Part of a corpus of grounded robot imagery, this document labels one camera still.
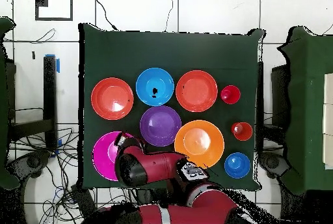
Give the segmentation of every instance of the white tile floor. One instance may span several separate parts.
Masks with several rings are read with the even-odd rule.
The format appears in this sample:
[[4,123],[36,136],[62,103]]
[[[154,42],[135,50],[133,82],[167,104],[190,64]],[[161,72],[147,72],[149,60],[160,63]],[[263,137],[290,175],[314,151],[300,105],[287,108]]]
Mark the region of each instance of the white tile floor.
[[[123,31],[164,31],[172,0],[99,0],[107,11],[107,17],[119,30]],[[61,8],[68,8],[69,0],[49,0],[49,7],[40,8],[40,15],[61,17],[67,14]],[[333,0],[173,0],[168,32],[233,33],[247,34],[255,28],[267,32],[263,45],[264,98],[265,111],[272,111],[271,69],[286,63],[277,47],[286,41],[289,29],[294,25],[305,25],[312,32],[323,34],[333,23]],[[101,29],[112,30],[105,20],[104,11],[95,0],[73,0],[73,21],[35,21],[34,0],[0,0],[0,16],[14,17],[16,27],[5,38],[9,58],[17,65],[16,107],[43,107],[42,66],[45,54],[55,54],[60,59],[60,73],[57,74],[57,103],[59,129],[73,128],[77,131],[78,108],[78,63],[79,32],[78,23],[91,23]],[[46,32],[55,29],[55,36],[45,44],[32,44]],[[17,122],[40,119],[41,111],[20,111]],[[21,156],[26,150],[17,150]],[[10,160],[15,159],[15,151],[10,151]],[[59,165],[55,158],[48,164],[54,175],[54,182],[60,185]],[[67,166],[70,184],[77,180],[77,168]],[[244,191],[244,194],[266,209],[272,215],[280,216],[280,188],[275,180],[269,179],[265,171],[258,167],[258,181],[262,189],[257,192]],[[120,189],[98,189],[98,206],[122,194]],[[55,188],[47,169],[42,176],[30,179],[25,192],[25,211],[28,224],[38,224],[43,215],[45,200],[54,198]],[[55,224],[73,224],[72,221],[58,221]]]

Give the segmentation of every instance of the pink plate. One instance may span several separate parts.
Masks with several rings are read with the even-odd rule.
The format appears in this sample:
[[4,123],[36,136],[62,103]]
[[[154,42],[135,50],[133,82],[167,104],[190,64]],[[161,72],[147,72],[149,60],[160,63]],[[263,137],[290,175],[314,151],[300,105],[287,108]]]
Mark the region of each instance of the pink plate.
[[103,135],[92,149],[92,163],[95,169],[102,177],[112,181],[118,181],[114,170],[118,147],[114,145],[114,140],[119,133],[114,131]]

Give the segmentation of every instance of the white box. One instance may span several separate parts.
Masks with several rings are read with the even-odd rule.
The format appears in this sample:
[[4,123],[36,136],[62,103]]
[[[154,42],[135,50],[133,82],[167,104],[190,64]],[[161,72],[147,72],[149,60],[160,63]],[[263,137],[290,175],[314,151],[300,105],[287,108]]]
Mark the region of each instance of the white box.
[[324,104],[333,104],[333,74],[325,75]]
[[333,136],[333,105],[324,104],[323,134]]
[[323,135],[323,162],[333,167],[333,136]]

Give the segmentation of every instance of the small blue bowl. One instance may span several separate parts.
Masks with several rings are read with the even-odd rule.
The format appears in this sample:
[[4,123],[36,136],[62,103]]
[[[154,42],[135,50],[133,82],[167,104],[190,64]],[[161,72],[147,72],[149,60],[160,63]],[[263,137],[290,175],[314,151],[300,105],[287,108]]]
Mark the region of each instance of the small blue bowl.
[[138,77],[135,88],[145,104],[159,106],[170,100],[174,93],[174,81],[167,71],[149,68]]
[[250,171],[250,160],[243,153],[235,152],[226,158],[224,169],[232,178],[243,178]]

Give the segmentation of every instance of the bowl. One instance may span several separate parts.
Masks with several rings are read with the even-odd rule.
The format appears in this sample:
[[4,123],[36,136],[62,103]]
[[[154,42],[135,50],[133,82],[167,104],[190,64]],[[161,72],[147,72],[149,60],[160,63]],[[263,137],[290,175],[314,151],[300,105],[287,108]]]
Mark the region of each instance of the bowl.
[[149,108],[140,121],[141,135],[149,144],[156,147],[172,144],[180,128],[180,116],[165,105]]
[[91,104],[104,119],[118,120],[125,117],[133,106],[133,92],[123,80],[109,77],[101,80],[92,90]]
[[206,169],[215,165],[224,151],[224,139],[220,130],[206,120],[194,120],[178,131],[174,149],[185,154],[189,161]]
[[226,104],[235,104],[241,97],[241,91],[235,85],[228,85],[221,90],[220,97]]
[[226,158],[224,169],[232,178],[243,178],[250,171],[250,160],[245,154],[235,152]]
[[92,163],[97,172],[104,178],[118,181],[114,170],[118,147],[114,145],[119,131],[110,132],[101,136],[92,149]]
[[217,98],[216,81],[205,71],[187,72],[177,83],[176,98],[184,109],[203,112],[209,109]]
[[252,127],[247,122],[235,122],[232,125],[232,133],[237,140],[247,141],[252,137]]
[[139,99],[150,106],[167,103],[174,93],[174,80],[160,68],[149,68],[137,79],[136,90]]

